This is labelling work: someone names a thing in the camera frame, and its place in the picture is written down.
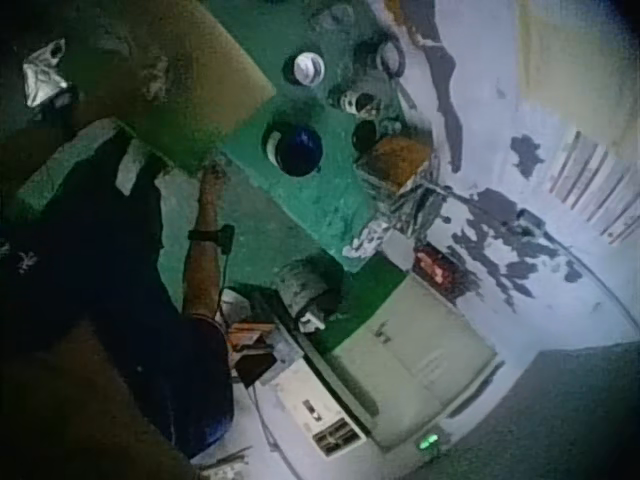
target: white wall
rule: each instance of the white wall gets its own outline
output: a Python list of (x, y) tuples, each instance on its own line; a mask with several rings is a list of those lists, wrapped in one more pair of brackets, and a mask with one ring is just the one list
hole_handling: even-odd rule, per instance
[[(640, 234), (636, 232), (625, 243), (611, 247), (587, 228), (581, 218), (542, 191), (551, 162), (573, 125), (557, 113), (522, 98), (518, 81), (517, 2), (435, 2), (441, 45), (456, 62), (450, 95), (463, 127), (462, 167), (458, 173), (449, 166), (451, 151), (444, 116), (438, 111), (439, 99), (424, 52), (409, 41), (406, 29), (393, 24), (382, 0), (369, 2), (381, 21), (400, 36), (407, 51), (409, 68), (402, 82), (418, 105), (418, 112), (408, 114), (414, 123), (433, 128), (436, 150), (442, 159), (440, 182), (468, 197), (485, 189), (502, 192), (519, 208), (540, 215), (549, 232), (603, 278), (636, 317), (640, 316)], [(415, 8), (419, 4), (426, 12), (424, 8), (429, 3), (429, 0), (401, 2), (414, 5), (413, 12), (419, 10)], [(564, 18), (570, 20), (571, 13), (565, 11)], [(440, 43), (425, 41), (423, 45)], [(529, 180), (514, 167), (518, 159), (510, 147), (512, 137), (522, 135), (539, 144), (537, 154), (545, 160)], [(495, 407), (540, 350), (610, 345), (638, 338), (637, 330), (589, 278), (575, 283), (565, 281), (568, 268), (562, 257), (527, 259), (538, 271), (523, 284), (535, 298), (511, 290), (513, 311), (504, 303), (503, 292), (486, 268), (452, 239), (452, 235), (460, 232), (475, 239), (476, 232), (467, 224), (472, 218), (469, 209), (449, 200), (441, 212), (443, 217), (449, 217), (450, 223), (437, 220), (427, 239), (443, 251), (449, 246), (456, 248), (467, 267), (478, 276), (482, 298), (468, 293), (458, 300), (457, 306), (506, 361), (491, 387), (472, 407), (455, 420), (442, 422), (454, 440), (469, 432)], [(491, 235), (483, 251), (504, 274), (507, 264), (517, 257), (500, 239), (493, 238), (493, 231), (488, 231)], [(391, 256), (407, 255), (394, 251)]]

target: paint stain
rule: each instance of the paint stain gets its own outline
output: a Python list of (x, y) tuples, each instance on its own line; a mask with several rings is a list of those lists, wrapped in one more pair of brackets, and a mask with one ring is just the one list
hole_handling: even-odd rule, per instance
[(576, 264), (573, 260), (567, 260), (565, 263), (567, 267), (567, 273), (564, 276), (564, 281), (567, 283), (576, 283), (582, 278), (582, 273), (576, 268)]
[(441, 42), (435, 0), (385, 0), (385, 5), (400, 25), (413, 27), (426, 40)]
[(451, 159), (449, 165), (453, 173), (462, 168), (462, 122), (451, 101), (451, 78), (456, 61), (443, 46), (423, 47), (424, 56), (429, 64), (433, 86), (438, 99), (438, 112), (444, 118), (444, 129)]
[(518, 156), (518, 163), (514, 166), (524, 178), (529, 180), (535, 168), (544, 163), (538, 155), (540, 144), (533, 141), (529, 135), (511, 137), (511, 150)]
[[(554, 259), (558, 252), (541, 243), (523, 241), (502, 228), (502, 224), (511, 224), (518, 213), (518, 205), (502, 192), (487, 188), (479, 192), (474, 200), (480, 209), (470, 208), (471, 218), (466, 221), (466, 227), (473, 235), (462, 229), (451, 238), (455, 245), (482, 265), (502, 293), (505, 304), (515, 312), (514, 292), (527, 298), (535, 298), (526, 286), (526, 281), (538, 271), (538, 266), (531, 260)], [(518, 257), (518, 260), (506, 265), (505, 273), (502, 273), (500, 264), (487, 253), (490, 239), (501, 241)]]
[[(441, 43), (435, 0), (385, 0), (385, 5), (396, 23), (406, 26), (421, 40)], [(449, 165), (453, 173), (458, 173), (462, 168), (463, 131), (462, 122), (451, 101), (451, 78), (456, 61), (443, 45), (416, 46), (422, 48), (429, 64), (438, 99), (438, 112), (444, 118), (445, 136), (451, 153)]]

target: white cabinet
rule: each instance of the white cabinet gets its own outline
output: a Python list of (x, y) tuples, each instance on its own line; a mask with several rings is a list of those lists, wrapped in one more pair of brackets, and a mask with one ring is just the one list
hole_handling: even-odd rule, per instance
[(459, 313), (409, 276), (330, 363), (374, 416), (373, 438), (391, 449), (419, 434), (494, 358)]

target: person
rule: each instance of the person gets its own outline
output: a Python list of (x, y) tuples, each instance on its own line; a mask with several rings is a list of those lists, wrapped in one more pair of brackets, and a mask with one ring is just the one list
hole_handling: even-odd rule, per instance
[[(75, 133), (132, 104), (73, 97), (0, 145), (3, 206)], [(188, 458), (233, 418), (217, 246), (190, 241), (179, 312), (157, 269), (164, 163), (149, 155), (123, 194), (130, 142), (119, 129), (78, 162), (36, 221), (0, 220), (5, 478), (196, 478)], [(205, 169), (194, 230), (218, 228), (223, 183)]]

